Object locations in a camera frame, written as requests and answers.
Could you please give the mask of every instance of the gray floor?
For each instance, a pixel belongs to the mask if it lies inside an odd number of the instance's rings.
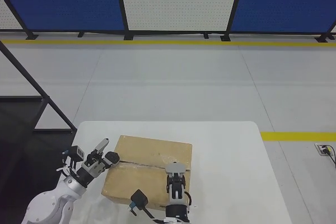
[[[75,125],[251,120],[261,131],[336,132],[336,48],[8,47]],[[0,95],[33,94],[0,53]],[[49,109],[38,127],[65,125]],[[330,144],[336,150],[336,142]],[[265,146],[293,223],[336,223],[336,173],[328,157],[320,157],[313,142]]]

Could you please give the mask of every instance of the yellow floor line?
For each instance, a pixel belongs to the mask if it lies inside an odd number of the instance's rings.
[[[268,142],[336,142],[336,132],[260,132]]]
[[[228,46],[301,46],[336,48],[336,43],[252,42],[252,41],[196,41],[196,40],[2,40],[5,44],[77,44],[77,45],[228,45]]]

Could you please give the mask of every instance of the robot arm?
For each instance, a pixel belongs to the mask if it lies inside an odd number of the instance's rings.
[[[115,152],[108,152],[103,157],[103,150],[108,143],[108,138],[99,143],[87,155],[77,173],[71,171],[55,189],[37,195],[27,207],[22,224],[68,223],[73,212],[73,202],[82,197],[89,183],[106,169],[118,164],[119,156]]]
[[[154,218],[154,216],[146,209],[148,198],[139,189],[130,198],[132,203],[129,205],[129,210],[136,216],[137,214],[134,212],[133,208],[137,207],[139,210],[143,210],[152,221],[159,224],[178,222],[189,223],[188,206],[186,205],[184,194],[189,198],[189,206],[192,204],[192,198],[188,192],[185,192],[185,166],[184,164],[174,162],[168,164],[165,167],[165,170],[167,173],[166,190],[169,194],[169,203],[166,206],[166,218],[164,220]]]

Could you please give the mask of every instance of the white table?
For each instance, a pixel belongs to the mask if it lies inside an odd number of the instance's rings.
[[[120,135],[193,144],[191,223],[291,224],[255,123],[83,122],[73,145],[87,155],[103,138],[109,138],[105,152],[113,151]],[[95,179],[74,203],[70,223],[153,223],[144,212],[134,217],[128,206],[103,197],[105,178],[102,174]],[[165,216],[163,211],[152,213],[157,218]]]

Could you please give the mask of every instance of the cardboard box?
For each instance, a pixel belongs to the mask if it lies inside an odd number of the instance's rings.
[[[189,192],[191,144],[120,136],[115,152],[121,162],[108,171],[102,189],[102,195],[113,202],[130,204],[130,196],[140,189],[148,198],[147,208],[164,210],[169,202],[165,166],[172,162],[185,165],[185,190]]]

